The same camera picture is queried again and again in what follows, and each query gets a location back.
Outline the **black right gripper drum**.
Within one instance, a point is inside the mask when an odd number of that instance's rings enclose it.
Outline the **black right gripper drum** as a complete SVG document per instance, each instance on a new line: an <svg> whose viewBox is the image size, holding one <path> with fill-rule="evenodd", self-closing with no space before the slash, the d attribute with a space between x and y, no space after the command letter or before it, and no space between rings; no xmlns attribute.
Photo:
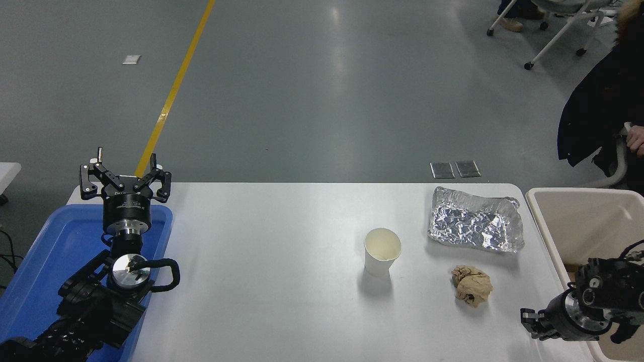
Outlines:
<svg viewBox="0 0 644 362"><path fill-rule="evenodd" d="M546 331L540 340L596 341L600 336L600 321L585 314L573 292L566 291L550 301L542 319Z"/></svg>

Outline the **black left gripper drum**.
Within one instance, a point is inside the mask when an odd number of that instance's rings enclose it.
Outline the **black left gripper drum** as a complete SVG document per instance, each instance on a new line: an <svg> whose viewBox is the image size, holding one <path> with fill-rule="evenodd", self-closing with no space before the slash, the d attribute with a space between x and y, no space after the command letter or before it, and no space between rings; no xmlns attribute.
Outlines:
<svg viewBox="0 0 644 362"><path fill-rule="evenodd" d="M151 199L153 192L103 192L103 230L109 235L133 229L143 234L151 229Z"/></svg>

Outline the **person's hand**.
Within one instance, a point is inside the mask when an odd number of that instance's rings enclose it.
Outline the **person's hand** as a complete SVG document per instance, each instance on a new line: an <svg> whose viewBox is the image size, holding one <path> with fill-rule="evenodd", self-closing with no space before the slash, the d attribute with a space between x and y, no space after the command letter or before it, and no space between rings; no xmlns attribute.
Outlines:
<svg viewBox="0 0 644 362"><path fill-rule="evenodd" d="M631 126L626 136L626 146L631 153L638 158L643 158L644 128L643 126Z"/></svg>

